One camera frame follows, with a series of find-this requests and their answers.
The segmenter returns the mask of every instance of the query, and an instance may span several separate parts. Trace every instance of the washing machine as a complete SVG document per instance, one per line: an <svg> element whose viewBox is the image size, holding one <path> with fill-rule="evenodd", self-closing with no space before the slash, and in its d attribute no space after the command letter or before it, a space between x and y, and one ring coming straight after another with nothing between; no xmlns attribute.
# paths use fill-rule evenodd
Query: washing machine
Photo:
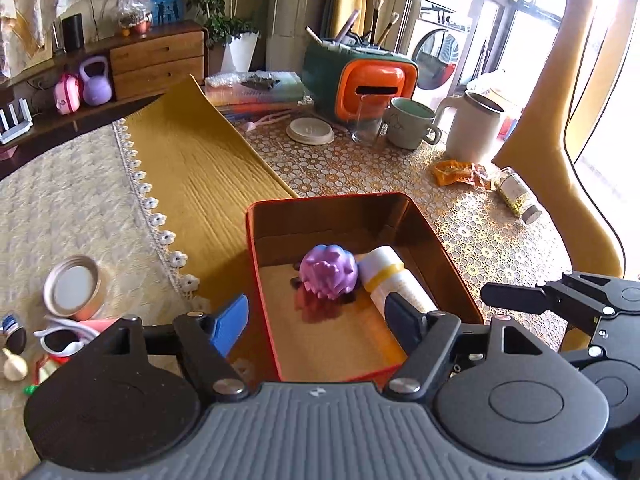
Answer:
<svg viewBox="0 0 640 480"><path fill-rule="evenodd" d="M452 91L470 29L466 14L429 0L412 0L400 52L418 65L415 100L436 109Z"/></svg>

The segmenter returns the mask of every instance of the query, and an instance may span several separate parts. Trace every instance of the ceramic mug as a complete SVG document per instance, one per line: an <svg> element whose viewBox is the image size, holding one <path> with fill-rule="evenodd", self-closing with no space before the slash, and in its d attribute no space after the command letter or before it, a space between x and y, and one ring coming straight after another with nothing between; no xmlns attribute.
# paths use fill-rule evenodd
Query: ceramic mug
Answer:
<svg viewBox="0 0 640 480"><path fill-rule="evenodd" d="M447 156L459 162L484 162L495 149L504 109L488 97L467 91L463 96L447 97L440 102L435 124L440 122L446 108L456 109L447 137Z"/></svg>
<svg viewBox="0 0 640 480"><path fill-rule="evenodd" d="M435 116L431 108L418 101L394 97L383 118L386 123L386 138L406 150L415 150L423 140L429 144L437 144L442 132L433 124Z"/></svg>

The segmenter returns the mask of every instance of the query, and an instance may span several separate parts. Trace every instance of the glass jar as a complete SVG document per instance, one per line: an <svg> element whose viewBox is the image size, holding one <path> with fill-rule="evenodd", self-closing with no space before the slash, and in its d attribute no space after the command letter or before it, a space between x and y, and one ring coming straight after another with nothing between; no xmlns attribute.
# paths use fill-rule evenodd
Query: glass jar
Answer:
<svg viewBox="0 0 640 480"><path fill-rule="evenodd" d="M365 146L373 146L380 135L382 116L389 106L387 95L365 94L360 97L358 117L351 131L351 138Z"/></svg>
<svg viewBox="0 0 640 480"><path fill-rule="evenodd" d="M542 214L537 197L513 168L500 170L496 179L498 193L509 209L525 224L533 224Z"/></svg>

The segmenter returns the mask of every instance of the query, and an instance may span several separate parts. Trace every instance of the lace trim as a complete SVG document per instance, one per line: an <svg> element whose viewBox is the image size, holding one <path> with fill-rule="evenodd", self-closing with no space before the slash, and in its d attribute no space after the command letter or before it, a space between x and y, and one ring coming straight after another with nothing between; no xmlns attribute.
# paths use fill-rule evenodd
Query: lace trim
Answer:
<svg viewBox="0 0 640 480"><path fill-rule="evenodd" d="M169 245L175 242L175 233L160 230L160 227L166 222L166 215L153 211L158 207L157 198L146 196L153 186L148 182L143 182L146 172L138 170L142 162L135 158L138 151L133 149L134 143L130 140L131 134L128 132L129 127L125 122L124 119L118 119L113 121L111 125L118 141L125 172L129 177L131 191L138 199L140 209L152 234L152 244L174 289L188 300L196 300L196 302L202 300L203 298L194 296L194 292L198 290L200 285L200 280L192 274L182 275L179 272L179 269L187 263L187 255L180 251L169 250Z"/></svg>

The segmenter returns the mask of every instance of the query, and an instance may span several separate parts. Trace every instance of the open tin can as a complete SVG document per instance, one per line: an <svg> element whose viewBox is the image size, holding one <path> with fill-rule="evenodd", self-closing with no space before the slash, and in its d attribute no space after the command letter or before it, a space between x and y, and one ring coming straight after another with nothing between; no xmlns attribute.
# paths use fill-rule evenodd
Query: open tin can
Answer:
<svg viewBox="0 0 640 480"><path fill-rule="evenodd" d="M98 264L76 254L57 264L44 282L44 303L54 316L91 319L104 301L107 280Z"/></svg>

